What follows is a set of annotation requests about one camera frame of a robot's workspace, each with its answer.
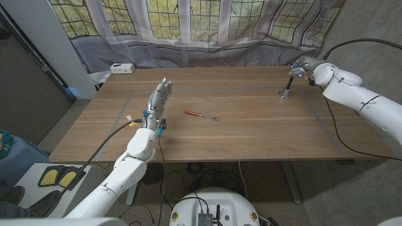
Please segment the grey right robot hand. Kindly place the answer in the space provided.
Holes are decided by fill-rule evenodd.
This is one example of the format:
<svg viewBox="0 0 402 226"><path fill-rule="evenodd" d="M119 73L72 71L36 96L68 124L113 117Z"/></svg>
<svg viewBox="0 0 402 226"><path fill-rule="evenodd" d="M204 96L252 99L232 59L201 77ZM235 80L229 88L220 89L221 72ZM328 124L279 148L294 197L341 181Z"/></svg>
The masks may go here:
<svg viewBox="0 0 402 226"><path fill-rule="evenodd" d="M322 63L322 60L303 55L291 64L291 70L288 72L288 76L302 77L307 72L313 72Z"/></svg>

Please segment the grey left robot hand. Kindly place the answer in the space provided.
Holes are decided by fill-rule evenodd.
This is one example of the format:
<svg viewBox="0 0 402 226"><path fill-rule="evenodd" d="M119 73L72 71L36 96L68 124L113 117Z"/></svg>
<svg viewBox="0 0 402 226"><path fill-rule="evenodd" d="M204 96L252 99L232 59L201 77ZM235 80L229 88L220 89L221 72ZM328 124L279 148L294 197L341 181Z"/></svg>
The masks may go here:
<svg viewBox="0 0 402 226"><path fill-rule="evenodd" d="M172 93L172 87L172 81L167 81L165 77L156 86L155 90L152 91L144 110L144 128L151 129L153 131L157 130L158 121L163 115L166 101Z"/></svg>

